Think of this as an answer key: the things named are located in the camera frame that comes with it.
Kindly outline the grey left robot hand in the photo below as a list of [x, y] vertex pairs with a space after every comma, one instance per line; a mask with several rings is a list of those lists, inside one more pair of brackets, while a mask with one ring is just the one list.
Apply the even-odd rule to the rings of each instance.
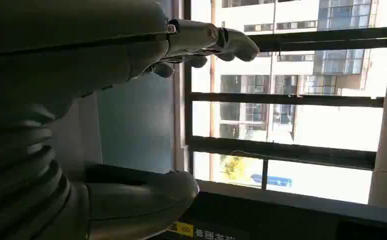
[[199, 193], [185, 171], [105, 164], [72, 183], [46, 141], [73, 102], [207, 56], [250, 62], [243, 32], [170, 19], [154, 0], [0, 0], [0, 240], [146, 240]]

